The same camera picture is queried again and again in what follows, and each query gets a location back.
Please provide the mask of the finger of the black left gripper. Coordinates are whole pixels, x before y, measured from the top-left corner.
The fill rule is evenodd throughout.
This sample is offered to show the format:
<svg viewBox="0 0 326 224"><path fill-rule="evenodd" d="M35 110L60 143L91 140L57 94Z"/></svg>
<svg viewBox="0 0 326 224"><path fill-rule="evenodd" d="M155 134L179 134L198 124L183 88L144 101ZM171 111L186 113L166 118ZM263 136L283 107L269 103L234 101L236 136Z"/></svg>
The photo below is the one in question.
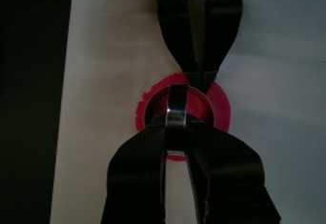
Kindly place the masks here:
<svg viewBox="0 0 326 224"><path fill-rule="evenodd" d="M195 58L187 0L156 0L163 40L190 85L199 88L199 65Z"/></svg>
<svg viewBox="0 0 326 224"><path fill-rule="evenodd" d="M204 43L202 86L207 92L234 43L240 17L242 0L204 0Z"/></svg>

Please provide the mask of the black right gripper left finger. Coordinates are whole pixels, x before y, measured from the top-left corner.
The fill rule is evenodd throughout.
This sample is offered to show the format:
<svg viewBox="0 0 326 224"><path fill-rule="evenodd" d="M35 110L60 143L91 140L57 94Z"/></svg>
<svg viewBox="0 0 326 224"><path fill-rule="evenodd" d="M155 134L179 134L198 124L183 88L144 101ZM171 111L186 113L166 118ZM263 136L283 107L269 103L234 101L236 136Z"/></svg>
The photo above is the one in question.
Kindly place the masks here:
<svg viewBox="0 0 326 224"><path fill-rule="evenodd" d="M108 164L100 224L164 224L166 124L156 116Z"/></svg>

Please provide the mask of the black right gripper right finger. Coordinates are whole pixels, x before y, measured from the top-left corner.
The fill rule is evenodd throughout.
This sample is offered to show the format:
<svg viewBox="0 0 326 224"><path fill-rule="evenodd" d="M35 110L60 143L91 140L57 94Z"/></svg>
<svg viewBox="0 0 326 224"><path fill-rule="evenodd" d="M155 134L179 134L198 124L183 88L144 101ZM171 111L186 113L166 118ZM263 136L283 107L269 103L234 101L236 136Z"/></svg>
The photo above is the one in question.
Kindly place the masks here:
<svg viewBox="0 0 326 224"><path fill-rule="evenodd" d="M199 224L281 224L252 148L198 119L187 123L186 146Z"/></svg>

